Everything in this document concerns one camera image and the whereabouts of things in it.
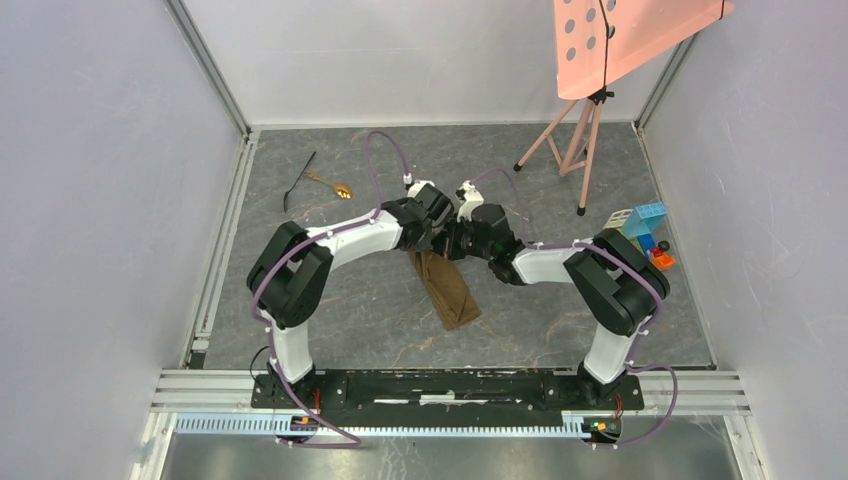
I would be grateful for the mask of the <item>brown cloth napkin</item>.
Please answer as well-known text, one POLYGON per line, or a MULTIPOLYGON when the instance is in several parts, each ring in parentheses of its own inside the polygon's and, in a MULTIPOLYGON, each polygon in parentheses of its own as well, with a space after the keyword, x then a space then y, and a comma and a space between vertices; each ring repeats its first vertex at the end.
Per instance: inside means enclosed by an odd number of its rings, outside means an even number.
POLYGON ((482 315, 462 273, 450 260, 431 251, 409 252, 408 256, 447 331, 482 315))

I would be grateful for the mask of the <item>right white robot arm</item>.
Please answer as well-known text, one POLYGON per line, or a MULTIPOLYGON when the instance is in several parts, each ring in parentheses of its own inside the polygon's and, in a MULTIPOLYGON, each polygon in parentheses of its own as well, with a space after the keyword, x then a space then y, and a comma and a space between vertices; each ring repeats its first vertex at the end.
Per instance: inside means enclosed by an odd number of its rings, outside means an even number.
POLYGON ((577 382, 580 400, 591 408, 617 396, 640 328, 656 318, 670 292, 666 276, 619 231, 606 228, 567 246, 529 244, 516 236, 496 204, 449 221, 433 246, 450 260, 486 261, 506 284, 562 283, 577 289, 598 323, 577 382))

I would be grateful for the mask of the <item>black fork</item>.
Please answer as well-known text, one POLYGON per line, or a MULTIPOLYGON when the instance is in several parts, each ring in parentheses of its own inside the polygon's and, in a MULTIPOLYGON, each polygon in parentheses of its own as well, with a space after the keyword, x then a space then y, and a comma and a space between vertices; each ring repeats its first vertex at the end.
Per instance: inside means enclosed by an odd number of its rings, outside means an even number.
POLYGON ((308 157, 308 159, 304 163, 301 171, 298 173, 298 175, 295 177, 294 181, 292 182, 292 185, 284 192, 284 194, 283 194, 283 212, 284 213, 288 212, 289 205, 290 205, 290 196, 291 196, 292 192, 295 190, 295 188, 297 187, 298 182, 304 177, 306 170, 309 168, 309 166, 312 163, 312 161, 314 160, 316 154, 317 154, 317 150, 313 151, 310 154, 310 156, 308 157))

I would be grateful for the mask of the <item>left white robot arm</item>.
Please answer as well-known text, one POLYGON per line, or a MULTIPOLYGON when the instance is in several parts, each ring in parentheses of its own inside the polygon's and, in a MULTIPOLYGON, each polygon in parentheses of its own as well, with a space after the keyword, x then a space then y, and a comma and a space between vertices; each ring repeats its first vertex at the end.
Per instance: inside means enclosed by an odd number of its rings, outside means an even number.
POLYGON ((251 316, 266 325, 275 392, 290 407, 314 394, 309 374, 308 320, 321 302, 333 270, 374 253, 425 251, 439 227, 454 214, 449 197, 430 181, 417 181, 407 195, 385 201, 356 218, 304 228, 294 221, 278 227, 250 270, 251 316))

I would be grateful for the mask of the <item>gold spoon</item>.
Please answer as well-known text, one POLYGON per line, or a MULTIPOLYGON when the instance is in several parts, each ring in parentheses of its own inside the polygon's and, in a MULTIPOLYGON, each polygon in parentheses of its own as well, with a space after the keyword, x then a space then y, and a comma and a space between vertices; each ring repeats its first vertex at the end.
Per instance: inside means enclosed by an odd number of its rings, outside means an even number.
POLYGON ((339 198, 342 198, 342 199, 352 199, 353 198, 352 189, 344 183, 337 183, 337 182, 331 182, 331 181, 325 180, 322 177, 320 177, 320 176, 318 176, 318 175, 316 175, 312 172, 304 172, 302 174, 302 176, 307 178, 307 179, 319 182, 323 185, 329 186, 333 190, 335 195, 338 196, 339 198))

